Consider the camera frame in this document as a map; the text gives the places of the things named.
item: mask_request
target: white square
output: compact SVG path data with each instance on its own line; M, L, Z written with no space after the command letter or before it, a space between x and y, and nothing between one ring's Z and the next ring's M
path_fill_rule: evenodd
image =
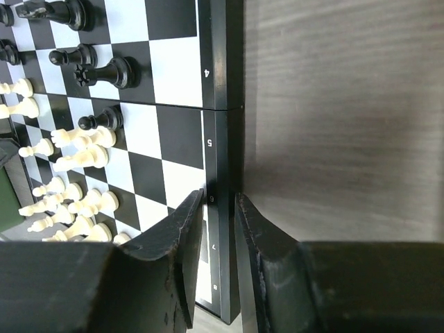
M108 157L109 162L105 166L108 184L134 193L133 175L131 173L128 152L118 148L109 148Z
M162 159L155 106L129 103L120 106L128 151Z
M77 47L80 44L80 37L77 31L72 30L66 24L60 24L54 21L49 21L49 23L54 36L56 49Z
M166 203L177 208L188 195L205 186L204 170L169 161L162 161Z
M44 87L48 94L66 95L65 84L60 66L55 66L49 61L48 55L52 50L37 50L40 71L42 72Z
M14 33L15 44L19 52L34 51L34 39L31 33L31 28L27 19L21 19L17 16L15 11L16 6L11 6L12 13L14 14L14 25L11 26Z
M12 83L16 83L20 78L26 77L22 64L14 66L11 65L9 62L7 62L7 64L8 64L9 73L11 75Z
M168 207L136 194L140 230L146 231L168 216Z
M104 67L108 65L114 55L112 54L112 47L110 44L94 45L97 52L97 67ZM97 81L95 85L89 87L91 97L98 99L120 99L119 90L109 82Z
M68 97L69 110L71 111L71 118L74 127L77 127L78 120L84 116L94 115L92 101L90 99L77 99Z
M140 232L137 229L134 229L133 227L130 227L129 225L116 220L116 229L117 229L117 233L120 234L121 232L126 233L129 237L131 237L131 239L139 236L142 232Z
M54 123L53 113L51 111L51 104L49 104L48 95L34 94L33 98L39 106L39 117L37 121L39 122L39 127L42 130L52 131L56 129L56 124Z
M24 161L29 177L38 182L42 182L42 177L40 175L40 171L37 166L37 160L35 159L35 156L26 157L24 158Z
M197 37L150 41L155 102L202 107Z
M145 0L105 0L112 44L148 40Z

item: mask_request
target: white chess piece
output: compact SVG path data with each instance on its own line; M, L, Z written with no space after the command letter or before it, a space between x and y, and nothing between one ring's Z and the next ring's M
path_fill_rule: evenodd
M14 106L0 105L0 119L7 119L12 114L22 114L28 118L39 116L39 107L34 99L25 98Z
M131 240L131 237L129 237L125 232L121 232L116 237L114 237L112 242L116 245L122 245L130 240Z
M50 205L57 205L65 200L79 201L83 197L82 188L76 184L69 184L63 193L54 194L48 197Z
M83 200L70 203L68 210L72 214L77 214L88 204L94 205L100 203L101 198L102 195L97 189L91 189L86 193Z
M103 147L92 145L88 146L84 151L79 151L75 155L60 157L54 163L55 172L69 171L75 168L95 167L103 168L108 164L108 153Z
M51 238L43 238L42 241L68 241L81 234L87 236L91 233L93 227L94 222L91 219L84 216L78 216L71 227L65 231L58 230Z
M0 94L10 94L11 92L23 97L31 97L34 94L33 85L27 78L20 78L13 85L0 83Z
M34 156L34 154L42 154L51 156L54 154L54 146L49 139L41 139L34 147L23 147L19 149L19 155L22 157Z
M62 193L65 191L65 183L60 177L53 177L47 185L42 185L33 189L34 196L44 196L45 194L51 193Z
M57 148L62 148L69 146L75 138L87 135L87 133L87 130L82 130L81 128L76 128L75 130L70 131L64 129L53 130L51 132L51 141Z
M114 212L117 208L119 208L119 199L117 199L114 193L107 191L102 194L100 202L86 204L79 214L86 217L93 217L103 210Z
M96 224L83 241L112 241L110 229L103 223Z
M39 202L19 209L19 214L22 216L32 216L35 213L43 213L46 211L55 211L57 204L50 200L49 196L44 196Z
M46 228L52 227L55 223L70 224L74 221L74 215L68 212L66 205L60 205L57 212L53 216L47 216L42 220L38 220L28 228L28 232L40 232Z
M92 144L111 148L116 144L116 140L116 133L103 126L99 126L96 130L92 130L90 135L75 138L73 144L77 149L85 149Z

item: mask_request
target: green object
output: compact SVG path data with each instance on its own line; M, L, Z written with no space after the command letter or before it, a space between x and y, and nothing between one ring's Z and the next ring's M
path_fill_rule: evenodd
M24 221L19 215L20 204L5 169L0 169L0 232Z

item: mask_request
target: black square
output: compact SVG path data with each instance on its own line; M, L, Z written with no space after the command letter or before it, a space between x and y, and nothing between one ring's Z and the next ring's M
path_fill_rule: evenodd
M46 185L51 181L51 179L53 179L53 172L51 170L51 166L49 165L48 161L43 160L40 157L36 156L35 160L37 161L37 167L39 168L40 176L42 177L42 182Z
M110 44L110 30L106 19L104 0L83 0L90 23L86 30L79 31L80 42L83 44Z
M94 116L99 116L103 109L106 107L114 106L120 110L119 102L111 101L109 99L92 99L92 107L94 109ZM115 148L122 149L126 151L126 138L125 138L125 130L122 128L119 128L115 131L116 133L116 144L114 145Z
M40 70L39 60L35 51L20 52L20 59L22 59L23 70L25 77L30 80L36 94L45 94L46 88L42 71Z
M91 166L89 168L83 168L83 170L85 170L85 176L100 180L105 184L108 183L108 180L106 178L105 168L97 169Z
M203 169L200 110L157 106L162 159Z
M127 57L137 77L137 86L121 90L119 92L120 99L128 102L154 103L150 43L133 42L113 44L112 54L114 57Z
M29 140L28 130L26 129L26 125L21 123L14 123L15 133L17 135L17 140L19 141L19 145L21 147L27 147L31 145L31 141Z
M116 220L140 230L139 215L137 214L136 197L133 193L110 186L110 191L119 199L119 208L114 212Z
M197 36L194 0L145 0L150 40Z
M167 204L162 160L128 152L134 192L163 205Z
M80 188L82 189L83 195L85 195L88 192L88 185L86 183L85 175L72 170L68 171L67 175L68 175L69 184L73 183L78 184L78 186L80 186Z
M28 22L36 50L56 48L51 23L48 19L30 19Z
M100 212L94 217L94 219L96 220L97 224L103 223L110 229L112 238L116 237L117 235L116 220Z
M42 137L44 139L49 139L51 141L51 132L49 132L48 130L42 130L42 129L40 129L40 130L42 131ZM49 158L50 162L56 163L57 159L62 157L63 154L62 154L62 149L57 148L55 145L53 145L53 147L54 147L54 154L51 156L48 156L48 158Z
M48 94L49 105L54 118L55 128L73 130L71 112L69 111L68 98L63 95Z

